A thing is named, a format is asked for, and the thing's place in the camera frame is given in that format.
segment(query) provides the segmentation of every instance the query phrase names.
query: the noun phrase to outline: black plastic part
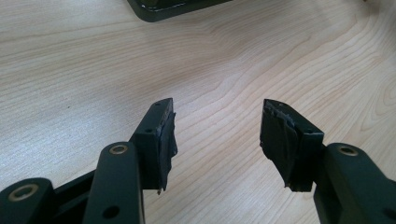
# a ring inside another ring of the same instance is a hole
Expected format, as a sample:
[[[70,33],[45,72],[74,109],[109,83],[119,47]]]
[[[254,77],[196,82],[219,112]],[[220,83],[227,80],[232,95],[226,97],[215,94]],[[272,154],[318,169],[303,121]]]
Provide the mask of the black plastic part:
[[[139,155],[143,189],[166,190],[171,159],[177,154],[172,98],[153,104],[130,139]]]
[[[128,0],[142,21],[161,21],[231,0]]]
[[[83,223],[144,223],[142,189],[134,145],[119,142],[102,150]]]
[[[324,133],[284,103],[265,99],[260,141],[262,151],[292,191],[310,191]]]
[[[396,223],[393,181],[364,151],[330,144],[324,151],[323,168],[327,177],[316,181],[314,195],[321,223]]]
[[[48,179],[31,178],[0,193],[0,223],[45,223],[55,212],[54,191]]]
[[[91,171],[55,190],[58,209],[50,223],[81,223],[94,174],[95,171]]]

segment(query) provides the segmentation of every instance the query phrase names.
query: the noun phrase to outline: wood grain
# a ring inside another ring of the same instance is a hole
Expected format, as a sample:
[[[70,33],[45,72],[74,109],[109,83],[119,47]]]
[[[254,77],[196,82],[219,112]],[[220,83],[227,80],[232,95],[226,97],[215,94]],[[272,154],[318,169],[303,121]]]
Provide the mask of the wood grain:
[[[173,97],[179,148],[147,223],[318,223],[262,154],[264,98],[396,179],[396,2],[234,0],[146,23],[126,0],[0,2],[0,189],[94,169]]]

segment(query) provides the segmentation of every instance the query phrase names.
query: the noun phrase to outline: light wooden surface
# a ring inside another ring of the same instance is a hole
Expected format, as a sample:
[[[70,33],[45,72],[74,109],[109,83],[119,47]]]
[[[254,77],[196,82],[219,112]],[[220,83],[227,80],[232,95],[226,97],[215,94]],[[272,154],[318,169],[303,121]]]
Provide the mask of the light wooden surface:
[[[126,0],[0,1],[0,189],[89,172],[166,97],[179,153],[147,223],[318,223],[262,154],[262,100],[396,179],[396,1],[234,0],[158,23]]]

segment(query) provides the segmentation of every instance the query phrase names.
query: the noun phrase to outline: black device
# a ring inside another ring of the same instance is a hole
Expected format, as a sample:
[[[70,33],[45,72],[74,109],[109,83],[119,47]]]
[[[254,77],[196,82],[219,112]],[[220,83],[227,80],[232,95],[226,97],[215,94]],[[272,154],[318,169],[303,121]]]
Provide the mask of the black device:
[[[142,21],[161,21],[231,0],[128,0]]]
[[[361,149],[322,145],[324,133],[289,105],[264,100],[260,141],[292,191],[310,191],[321,223],[396,223],[396,183]]]
[[[142,189],[165,189],[177,154],[174,119],[172,99],[159,101],[129,142],[102,150],[95,171],[57,189],[44,178],[9,186],[0,192],[0,223],[144,223]],[[361,149],[323,146],[323,137],[290,106],[264,100],[262,150],[292,191],[317,184],[321,223],[396,223],[396,183]]]
[[[166,189],[177,154],[171,98],[153,104],[129,142],[105,147],[96,170],[53,189],[24,179],[0,192],[0,223],[144,223],[142,189]]]

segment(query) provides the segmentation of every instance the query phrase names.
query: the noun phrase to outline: screw hole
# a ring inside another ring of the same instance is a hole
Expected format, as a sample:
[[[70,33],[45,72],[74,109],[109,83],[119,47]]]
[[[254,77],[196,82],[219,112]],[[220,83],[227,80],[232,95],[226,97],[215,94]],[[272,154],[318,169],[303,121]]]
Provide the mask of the screw hole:
[[[104,212],[103,212],[103,217],[106,219],[111,219],[113,217],[116,217],[120,212],[120,209],[118,206],[110,206],[108,207]]]
[[[359,155],[357,150],[355,150],[353,148],[349,148],[349,147],[340,147],[339,151],[341,153],[343,153],[344,155],[347,155],[347,156],[357,156],[357,155]]]
[[[8,195],[8,199],[12,202],[19,202],[34,195],[37,190],[38,190],[37,184],[27,184],[17,189],[14,189]]]
[[[118,155],[118,154],[124,153],[127,149],[128,149],[128,147],[125,146],[125,145],[117,145],[117,146],[112,147],[112,148],[109,150],[109,152],[110,152],[111,154]]]

